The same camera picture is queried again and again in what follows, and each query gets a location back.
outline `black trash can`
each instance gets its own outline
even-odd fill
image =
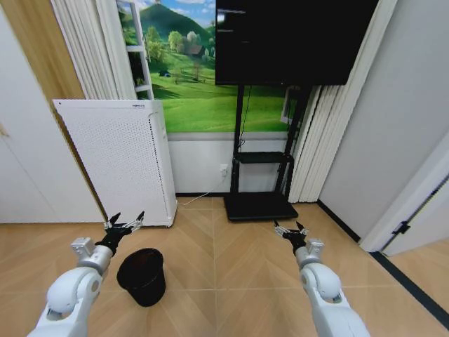
[[[153,248],[140,249],[121,264],[117,281],[142,307],[158,303],[166,291],[163,256]]]

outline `mountain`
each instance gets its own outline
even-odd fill
[[[212,35],[213,37],[215,37],[215,27],[210,26],[210,27],[205,28],[205,30],[206,30],[210,35]]]
[[[148,27],[154,26],[162,39],[167,39],[172,30],[177,30],[184,37],[193,31],[201,35],[203,42],[212,37],[208,31],[191,18],[173,12],[161,4],[154,4],[140,11],[140,22],[144,32]]]

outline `sheer curtain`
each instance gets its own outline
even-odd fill
[[[379,0],[347,84],[312,91],[294,153],[289,202],[318,200],[396,2]]]
[[[51,3],[86,99],[136,99],[116,2]]]

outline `door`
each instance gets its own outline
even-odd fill
[[[2,200],[14,197],[8,204],[17,203],[20,198],[15,191],[25,192],[27,188],[28,184],[21,180],[25,173],[13,169],[18,164],[57,215],[52,221],[102,222],[102,214],[1,7],[0,45],[0,122],[9,135],[3,136],[2,142],[18,162],[12,164],[9,160],[4,164],[4,158],[0,159],[0,166],[6,165],[1,169]],[[4,148],[3,153],[11,158]],[[29,221],[41,222],[43,214],[47,212],[37,211]],[[8,219],[24,222],[24,218]]]
[[[0,137],[0,223],[48,223],[58,217]]]
[[[408,224],[410,229],[405,234],[399,234],[383,251],[385,254],[392,256],[449,238],[449,183],[447,181]]]

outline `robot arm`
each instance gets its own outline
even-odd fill
[[[47,292],[47,304],[29,337],[87,336],[91,306],[121,238],[142,226],[143,212],[130,223],[116,224],[120,213],[105,223],[106,236],[95,245],[90,237],[72,242],[78,267],[59,276]]]
[[[288,230],[275,221],[276,234],[293,245],[301,281],[312,306],[312,317],[320,337],[370,337],[359,315],[352,310],[342,290],[340,278],[322,264],[324,244],[320,240],[305,241],[307,230]]]

